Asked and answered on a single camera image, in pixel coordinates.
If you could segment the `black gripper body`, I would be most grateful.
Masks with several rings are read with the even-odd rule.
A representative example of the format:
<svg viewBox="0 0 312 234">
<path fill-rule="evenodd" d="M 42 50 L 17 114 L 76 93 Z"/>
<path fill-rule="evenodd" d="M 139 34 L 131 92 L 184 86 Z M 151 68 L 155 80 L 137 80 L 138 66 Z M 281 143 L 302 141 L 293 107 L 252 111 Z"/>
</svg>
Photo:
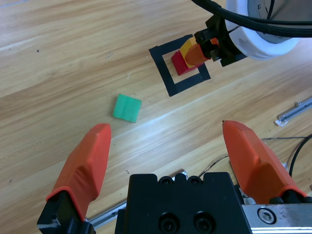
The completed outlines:
<svg viewBox="0 0 312 234">
<path fill-rule="evenodd" d="M 206 57 L 210 56 L 213 61 L 220 60 L 223 67 L 247 57 L 232 42 L 225 19 L 213 15 L 205 24 L 207 28 L 196 32 L 195 40 Z M 218 39 L 219 47 L 211 44 L 213 38 Z"/>
</svg>

